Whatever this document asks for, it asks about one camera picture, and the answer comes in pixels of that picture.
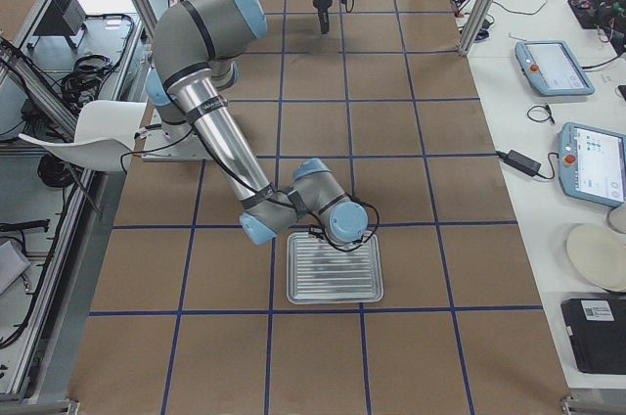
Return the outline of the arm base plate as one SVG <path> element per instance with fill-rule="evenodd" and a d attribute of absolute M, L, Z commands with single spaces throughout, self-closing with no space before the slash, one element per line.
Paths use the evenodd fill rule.
<path fill-rule="evenodd" d="M 190 125 L 171 125 L 158 120 L 145 140 L 144 161 L 200 161 L 209 154 Z"/>

